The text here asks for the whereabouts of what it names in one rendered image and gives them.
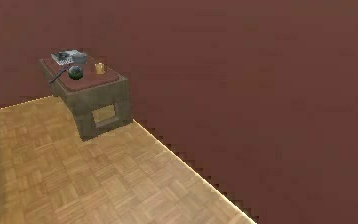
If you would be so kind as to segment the dark green ball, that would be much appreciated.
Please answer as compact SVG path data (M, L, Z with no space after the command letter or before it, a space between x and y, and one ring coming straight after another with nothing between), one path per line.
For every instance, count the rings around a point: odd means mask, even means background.
M71 66L67 73L72 80L80 80L83 77L83 69L77 65Z

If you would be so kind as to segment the dark purple stick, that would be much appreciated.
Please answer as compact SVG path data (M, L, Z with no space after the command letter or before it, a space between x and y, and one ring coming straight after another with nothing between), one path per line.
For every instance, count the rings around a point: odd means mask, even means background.
M68 71L69 70L69 66L65 66L63 68L61 68L58 73L56 74L55 77L53 77L51 80L49 80L49 84L52 84L54 83L64 72Z

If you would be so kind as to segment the olive brown low table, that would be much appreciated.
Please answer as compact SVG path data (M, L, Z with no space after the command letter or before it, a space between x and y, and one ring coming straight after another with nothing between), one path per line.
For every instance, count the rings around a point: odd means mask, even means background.
M104 74L98 74L96 64L93 57L87 56L87 62L81 65L81 79L73 80L63 74L50 84L52 94L60 97L71 111L83 141L132 122L128 79L108 66ZM107 106L112 106L115 115L95 121L93 112Z

